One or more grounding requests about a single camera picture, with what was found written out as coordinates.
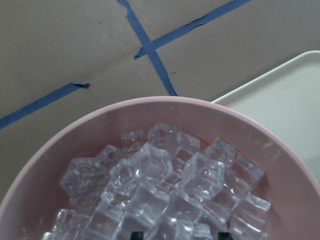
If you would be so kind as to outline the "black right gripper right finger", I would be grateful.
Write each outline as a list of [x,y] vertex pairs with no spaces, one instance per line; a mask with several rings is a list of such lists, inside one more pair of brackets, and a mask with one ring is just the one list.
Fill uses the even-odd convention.
[[231,240],[231,234],[229,232],[219,232],[218,240]]

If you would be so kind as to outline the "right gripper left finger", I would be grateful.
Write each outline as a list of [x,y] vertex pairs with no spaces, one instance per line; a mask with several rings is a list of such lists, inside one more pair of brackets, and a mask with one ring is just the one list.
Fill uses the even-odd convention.
[[144,232],[143,231],[134,231],[131,233],[131,240],[143,240]]

